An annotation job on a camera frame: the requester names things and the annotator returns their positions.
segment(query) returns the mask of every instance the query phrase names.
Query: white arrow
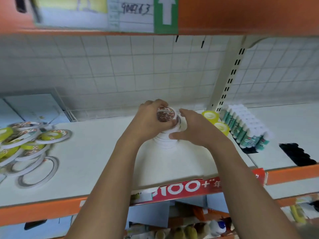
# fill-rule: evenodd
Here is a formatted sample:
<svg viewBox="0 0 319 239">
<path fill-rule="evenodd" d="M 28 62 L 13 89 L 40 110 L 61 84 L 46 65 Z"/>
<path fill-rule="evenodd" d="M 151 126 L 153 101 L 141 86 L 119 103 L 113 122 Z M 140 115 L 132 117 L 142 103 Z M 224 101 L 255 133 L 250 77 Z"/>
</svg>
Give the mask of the white arrow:
<svg viewBox="0 0 319 239">
<path fill-rule="evenodd" d="M 163 24 L 172 25 L 172 5 L 176 4 L 175 0 L 159 0 L 163 4 Z"/>
</svg>

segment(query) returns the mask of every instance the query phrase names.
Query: hand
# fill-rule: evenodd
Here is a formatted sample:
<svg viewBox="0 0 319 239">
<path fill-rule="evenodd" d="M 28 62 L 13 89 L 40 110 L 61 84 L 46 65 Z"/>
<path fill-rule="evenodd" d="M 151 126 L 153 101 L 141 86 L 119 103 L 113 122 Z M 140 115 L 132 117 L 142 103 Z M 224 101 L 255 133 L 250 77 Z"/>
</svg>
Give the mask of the hand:
<svg viewBox="0 0 319 239">
<path fill-rule="evenodd" d="M 220 143 L 231 143 L 231 141 L 203 115 L 187 109 L 180 109 L 180 113 L 181 116 L 186 119 L 187 129 L 182 132 L 171 133 L 169 135 L 170 139 L 187 140 L 205 148 L 211 148 L 212 145 L 217 145 L 218 147 Z"/>
<path fill-rule="evenodd" d="M 130 139 L 142 145 L 145 141 L 154 138 L 160 132 L 173 128 L 177 120 L 160 122 L 157 119 L 157 110 L 160 106 L 167 107 L 168 104 L 166 101 L 160 99 L 146 101 L 141 104 L 138 112 L 122 136 L 130 137 Z"/>
</svg>

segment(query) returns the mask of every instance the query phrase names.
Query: group of glue sticks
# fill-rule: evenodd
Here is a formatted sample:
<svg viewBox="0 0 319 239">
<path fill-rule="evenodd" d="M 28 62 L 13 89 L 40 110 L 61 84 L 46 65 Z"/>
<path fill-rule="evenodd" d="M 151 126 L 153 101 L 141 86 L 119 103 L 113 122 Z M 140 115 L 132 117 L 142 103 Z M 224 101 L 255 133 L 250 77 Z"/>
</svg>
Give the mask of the group of glue sticks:
<svg viewBox="0 0 319 239">
<path fill-rule="evenodd" d="M 230 133 L 241 148 L 255 147 L 264 150 L 273 138 L 273 133 L 242 104 L 225 105 L 220 119 L 229 126 Z"/>
</svg>

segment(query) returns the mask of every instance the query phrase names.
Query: red sign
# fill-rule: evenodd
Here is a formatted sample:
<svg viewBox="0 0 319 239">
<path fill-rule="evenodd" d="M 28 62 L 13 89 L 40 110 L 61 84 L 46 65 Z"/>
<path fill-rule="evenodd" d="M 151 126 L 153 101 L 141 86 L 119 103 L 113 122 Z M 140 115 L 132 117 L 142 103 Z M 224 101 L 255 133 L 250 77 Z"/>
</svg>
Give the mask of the red sign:
<svg viewBox="0 0 319 239">
<path fill-rule="evenodd" d="M 264 169 L 254 169 L 252 171 L 262 185 L 265 183 Z M 210 178 L 207 180 L 197 179 L 189 180 L 181 183 L 161 186 L 157 191 L 152 193 L 152 197 L 146 201 L 131 201 L 131 205 L 141 205 L 154 203 L 166 200 L 181 199 L 199 195 L 207 195 L 222 192 L 221 182 L 219 177 Z"/>
</svg>

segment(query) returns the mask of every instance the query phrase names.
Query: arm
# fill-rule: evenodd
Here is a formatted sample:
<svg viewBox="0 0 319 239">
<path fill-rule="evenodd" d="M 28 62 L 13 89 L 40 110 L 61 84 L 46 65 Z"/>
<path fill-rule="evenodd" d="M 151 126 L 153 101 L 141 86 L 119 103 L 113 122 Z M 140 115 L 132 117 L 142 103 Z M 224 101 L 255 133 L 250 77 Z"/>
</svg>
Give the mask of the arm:
<svg viewBox="0 0 319 239">
<path fill-rule="evenodd" d="M 65 239 L 123 238 L 136 154 L 145 141 L 176 124 L 157 120 L 160 105 L 168 106 L 162 100 L 140 105 Z"/>
<path fill-rule="evenodd" d="M 206 147 L 216 163 L 229 213 L 242 239 L 301 239 L 297 230 L 255 178 L 234 144 L 202 115 L 180 109 L 187 129 L 170 134 Z"/>
</svg>

